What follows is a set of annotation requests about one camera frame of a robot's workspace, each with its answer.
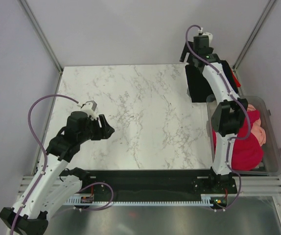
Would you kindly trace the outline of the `black t-shirt blue logo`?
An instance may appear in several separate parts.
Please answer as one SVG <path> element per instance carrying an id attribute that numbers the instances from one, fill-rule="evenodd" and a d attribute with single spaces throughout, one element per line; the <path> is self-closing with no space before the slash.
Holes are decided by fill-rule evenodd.
<path id="1" fill-rule="evenodd" d="M 238 87 L 234 82 L 230 65 L 226 60 L 222 60 L 221 64 L 226 78 L 234 91 L 238 94 Z M 213 94 L 208 81 L 193 65 L 187 64 L 185 66 L 185 72 L 187 77 L 188 95 L 190 96 L 191 101 L 193 103 L 205 103 L 207 97 Z"/>

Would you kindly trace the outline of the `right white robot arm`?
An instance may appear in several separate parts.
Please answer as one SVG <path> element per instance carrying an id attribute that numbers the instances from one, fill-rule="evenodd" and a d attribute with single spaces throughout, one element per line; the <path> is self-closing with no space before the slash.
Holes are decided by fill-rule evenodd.
<path id="1" fill-rule="evenodd" d="M 250 122 L 247 114 L 248 102 L 234 91 L 217 56 L 199 56 L 192 50 L 191 45 L 192 43 L 186 41 L 183 53 L 189 53 L 195 59 L 194 66 L 202 70 L 217 102 L 211 117 L 211 125 L 216 132 L 212 170 L 217 175 L 228 175 L 232 172 L 234 142 L 238 139 L 237 135 L 244 121 Z"/>

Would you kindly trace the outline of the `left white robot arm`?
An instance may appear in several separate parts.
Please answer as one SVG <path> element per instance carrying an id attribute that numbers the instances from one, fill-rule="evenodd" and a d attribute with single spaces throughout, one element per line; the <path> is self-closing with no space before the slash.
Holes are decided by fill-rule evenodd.
<path id="1" fill-rule="evenodd" d="M 91 180 L 80 168 L 71 170 L 58 188 L 52 189 L 52 186 L 80 151 L 81 144 L 106 140 L 114 131 L 103 114 L 96 116 L 91 109 L 72 112 L 66 126 L 50 140 L 40 168 L 20 199 L 1 210 L 0 218 L 10 229 L 10 234 L 44 234 L 49 221 L 72 195 L 89 191 Z"/>

